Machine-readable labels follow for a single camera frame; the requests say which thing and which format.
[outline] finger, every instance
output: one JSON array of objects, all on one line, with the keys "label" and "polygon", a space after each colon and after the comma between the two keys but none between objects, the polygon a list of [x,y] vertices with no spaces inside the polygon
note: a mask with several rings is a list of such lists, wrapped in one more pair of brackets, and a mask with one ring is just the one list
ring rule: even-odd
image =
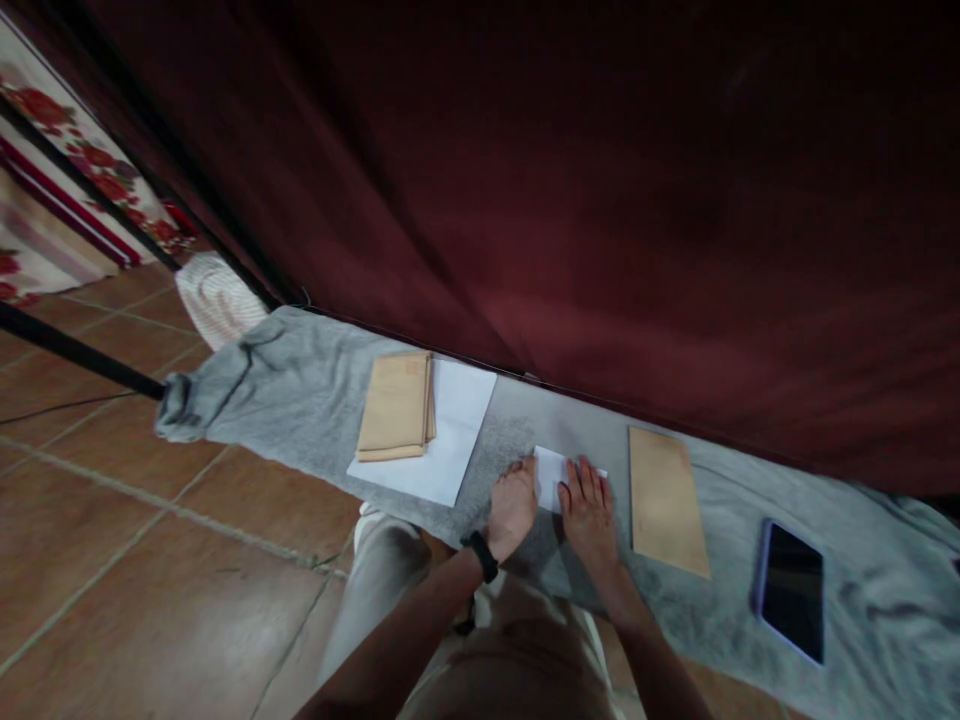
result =
[{"label": "finger", "polygon": [[570,515],[570,488],[565,482],[561,482],[557,485],[557,493],[560,495],[560,512],[562,517],[566,518]]},{"label": "finger", "polygon": [[577,468],[573,460],[567,458],[567,490],[570,491],[571,507],[577,504],[577,500],[583,497],[583,488],[580,487],[580,478],[577,475]]},{"label": "finger", "polygon": [[603,493],[603,506],[607,510],[613,510],[613,491],[610,489],[610,481],[605,477],[600,478],[600,489]]},{"label": "finger", "polygon": [[590,476],[590,461],[586,455],[580,456],[580,484],[583,486],[583,497],[591,503],[597,502],[597,493],[593,487],[593,478]]},{"label": "finger", "polygon": [[590,462],[587,462],[590,468],[590,481],[593,483],[593,496],[597,499],[597,505],[603,505],[603,487],[600,485],[600,471]]},{"label": "finger", "polygon": [[537,486],[537,458],[533,455],[527,455],[520,463],[520,469],[522,472],[517,473],[517,477],[521,479],[524,485],[530,490],[530,492],[536,495],[536,486]]}]

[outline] black wristband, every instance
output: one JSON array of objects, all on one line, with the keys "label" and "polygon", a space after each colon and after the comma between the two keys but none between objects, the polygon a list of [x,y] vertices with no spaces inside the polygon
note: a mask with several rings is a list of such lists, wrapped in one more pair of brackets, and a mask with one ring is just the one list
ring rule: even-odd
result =
[{"label": "black wristband", "polygon": [[474,530],[469,536],[461,538],[460,544],[463,547],[469,547],[477,554],[480,567],[483,568],[483,581],[488,585],[492,583],[497,573],[500,572],[500,564],[493,553],[490,552],[490,547],[487,545],[487,541],[483,539],[483,535]]}]

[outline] white paper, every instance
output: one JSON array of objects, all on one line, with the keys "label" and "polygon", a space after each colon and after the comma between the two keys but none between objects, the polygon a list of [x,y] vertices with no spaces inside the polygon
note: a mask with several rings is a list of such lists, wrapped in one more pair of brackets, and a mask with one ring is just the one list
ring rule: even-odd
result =
[{"label": "white paper", "polygon": [[[567,458],[539,445],[533,449],[533,454],[537,458],[537,504],[544,510],[560,515],[558,486],[561,481],[567,481]],[[606,470],[597,470],[597,472],[601,477],[607,476]]]},{"label": "white paper", "polygon": [[496,374],[452,360],[433,359],[437,437],[422,457],[358,462],[347,475],[453,507],[490,404]]}]

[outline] beige pants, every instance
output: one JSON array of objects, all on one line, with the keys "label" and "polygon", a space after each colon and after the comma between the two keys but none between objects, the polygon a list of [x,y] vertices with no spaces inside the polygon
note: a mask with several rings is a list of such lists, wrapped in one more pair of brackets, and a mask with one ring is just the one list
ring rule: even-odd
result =
[{"label": "beige pants", "polygon": [[[318,686],[430,567],[430,551],[414,526],[366,503],[360,512],[353,571]],[[477,629],[467,638],[450,633],[441,642],[403,716],[451,715],[461,708],[459,714],[471,717],[620,717],[589,613],[502,571],[475,601]]]}]

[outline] brown envelope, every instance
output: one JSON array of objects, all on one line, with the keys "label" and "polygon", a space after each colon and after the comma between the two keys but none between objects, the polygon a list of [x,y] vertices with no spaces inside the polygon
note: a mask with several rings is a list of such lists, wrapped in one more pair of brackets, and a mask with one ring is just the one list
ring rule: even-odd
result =
[{"label": "brown envelope", "polygon": [[357,442],[359,461],[423,455],[428,431],[436,434],[431,365],[429,352],[374,361]]},{"label": "brown envelope", "polygon": [[687,447],[630,428],[633,551],[710,578],[707,543]]}]

